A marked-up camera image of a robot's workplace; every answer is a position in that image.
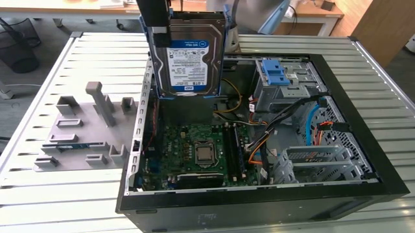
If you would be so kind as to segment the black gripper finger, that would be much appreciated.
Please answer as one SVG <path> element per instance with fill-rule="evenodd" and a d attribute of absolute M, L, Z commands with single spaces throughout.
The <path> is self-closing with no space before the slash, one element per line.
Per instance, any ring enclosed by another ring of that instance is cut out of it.
<path fill-rule="evenodd" d="M 169 0 L 135 0 L 139 17 L 138 21 L 146 36 L 146 42 L 155 48 L 170 45 L 169 30 Z"/>

